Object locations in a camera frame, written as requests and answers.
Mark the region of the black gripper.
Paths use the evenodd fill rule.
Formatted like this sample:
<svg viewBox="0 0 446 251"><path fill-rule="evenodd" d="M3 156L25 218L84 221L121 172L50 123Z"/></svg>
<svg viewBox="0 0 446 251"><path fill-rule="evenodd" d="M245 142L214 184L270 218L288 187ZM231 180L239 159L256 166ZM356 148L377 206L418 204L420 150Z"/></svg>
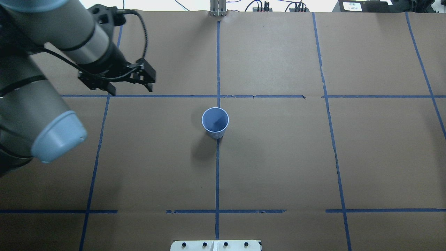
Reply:
<svg viewBox="0 0 446 251"><path fill-rule="evenodd" d="M116 91L113 83L134 83L135 72L137 72L137 83L143 85L149 92L153 92L156 70L145 59L139 59L133 64L129 62L113 64L98 73L94 73L93 69L80 67L78 79L90 90Z"/></svg>

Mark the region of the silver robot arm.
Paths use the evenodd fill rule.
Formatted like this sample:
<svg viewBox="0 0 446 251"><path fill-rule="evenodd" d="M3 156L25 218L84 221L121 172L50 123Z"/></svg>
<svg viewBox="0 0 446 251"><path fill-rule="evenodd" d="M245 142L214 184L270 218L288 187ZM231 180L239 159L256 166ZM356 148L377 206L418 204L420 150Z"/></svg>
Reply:
<svg viewBox="0 0 446 251"><path fill-rule="evenodd" d="M126 15L139 18L145 44L135 63L113 43L114 27ZM113 83L153 90L155 69L145 60L148 32L133 9L78 0L1 1L1 176L34 158L50 163L83 143L87 130L32 60L48 53L74 67L90 90L116 95Z"/></svg>

